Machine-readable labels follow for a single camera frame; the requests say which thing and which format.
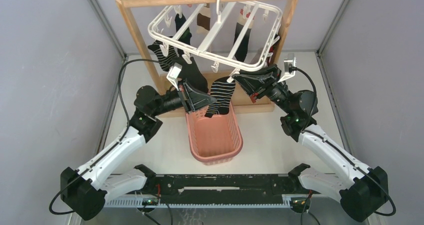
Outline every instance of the pink plastic basket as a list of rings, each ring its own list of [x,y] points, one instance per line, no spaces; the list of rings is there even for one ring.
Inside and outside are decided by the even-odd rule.
[[[205,165],[231,161],[243,147],[243,139],[230,103],[229,113],[205,117],[208,108],[185,115],[193,157]]]

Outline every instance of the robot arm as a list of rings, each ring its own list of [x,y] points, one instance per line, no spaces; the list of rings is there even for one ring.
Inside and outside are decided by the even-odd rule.
[[[315,153],[337,177],[319,172],[307,164],[295,167],[289,176],[305,189],[340,202],[354,220],[364,221],[388,200],[386,172],[380,167],[371,169],[353,157],[310,117],[310,114],[318,112],[315,94],[309,90],[293,93],[285,82],[297,70],[293,55],[284,61],[284,70],[282,74],[274,64],[254,72],[240,71],[232,77],[253,102],[266,96],[286,112],[287,115],[280,118],[284,133]]]
[[[134,115],[116,140],[76,170],[68,167],[61,173],[61,199],[82,219],[92,219],[106,202],[145,186],[147,174],[151,171],[142,165],[124,174],[108,177],[132,152],[157,133],[162,122],[156,116],[178,108],[194,112],[216,102],[216,98],[195,89],[185,80],[175,85],[178,89],[165,95],[159,95],[151,86],[141,87],[134,101]]]

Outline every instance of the wooden frame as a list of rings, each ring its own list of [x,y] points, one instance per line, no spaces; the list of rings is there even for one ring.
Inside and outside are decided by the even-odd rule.
[[[155,6],[169,6],[169,5],[185,5],[185,4],[202,4],[202,3],[216,3],[217,0],[115,0],[116,5],[118,6],[122,17],[128,27],[129,33],[132,36],[132,39],[137,46],[140,55],[144,59],[152,59],[150,56],[149,50],[146,46],[146,43],[143,39],[142,33],[137,25],[137,22],[134,18],[134,15],[131,11],[131,8],[140,8],[140,7],[155,7]],[[261,0],[220,0],[223,3],[227,2],[241,2],[241,1],[261,1]],[[274,51],[274,54],[271,58],[272,63],[277,63],[280,58],[281,51],[283,49],[284,41],[286,40],[287,33],[289,31],[290,23],[292,22],[293,14],[295,13],[296,4],[298,0],[288,0],[283,15],[281,18],[281,26],[278,31],[280,36],[280,41],[277,45],[277,49]],[[160,94],[165,93],[165,87],[169,87],[170,84],[167,84],[168,81],[164,79],[163,76],[159,76],[158,71],[156,70],[155,65],[150,61],[144,62],[147,70],[153,79],[154,85],[156,86],[157,91]],[[212,80],[215,75],[204,74],[206,79]],[[260,112],[272,112],[274,110],[274,104],[268,99],[263,98],[265,102],[257,102],[246,104],[245,99],[235,100],[233,97],[233,105],[236,113],[260,113]],[[166,114],[166,117],[181,117],[184,116],[184,111],[176,110],[175,112],[169,112]]]

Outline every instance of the gray floor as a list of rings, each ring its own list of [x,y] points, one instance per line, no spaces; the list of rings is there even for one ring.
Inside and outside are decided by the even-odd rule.
[[[339,203],[329,198],[312,198],[310,211],[322,225],[360,225],[351,219]],[[300,225],[301,216],[288,208],[173,208],[174,225]],[[169,225],[167,209],[149,213],[161,225]],[[104,208],[99,215],[84,225],[154,225],[135,208]],[[303,225],[317,225],[308,215]]]

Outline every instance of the wooden rack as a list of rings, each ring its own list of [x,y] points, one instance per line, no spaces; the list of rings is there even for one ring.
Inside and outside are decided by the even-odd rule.
[[[155,7],[155,6],[170,6],[170,5],[185,5],[185,4],[202,4],[202,3],[216,3],[217,0],[115,0],[122,17],[128,27],[129,33],[134,39],[135,45],[137,46],[140,55],[144,59],[152,59],[143,36],[140,32],[139,26],[137,25],[136,19],[131,11],[131,8],[140,7]],[[262,0],[220,0],[223,3],[227,2],[242,2],[242,1],[262,1]],[[292,22],[293,14],[295,13],[296,4],[298,0],[288,0],[281,18],[281,26],[278,31],[280,41],[277,45],[277,49],[274,51],[271,58],[271,63],[276,64],[279,61],[281,51],[283,49],[284,41],[286,40],[287,33],[289,31],[290,23]],[[150,61],[144,62],[147,70],[153,79],[157,91],[160,94],[164,94],[166,89],[171,84],[167,81],[164,76],[159,76],[155,65]],[[215,79],[228,76],[226,73],[203,73],[208,81],[208,84],[212,84]],[[258,100],[256,103],[252,103],[250,98],[244,93],[241,87],[236,86],[234,95],[231,99],[234,110],[236,113],[260,113],[260,112],[272,112],[274,110],[274,104],[266,97]],[[174,112],[166,113],[166,117],[183,117],[184,111],[178,109]]]

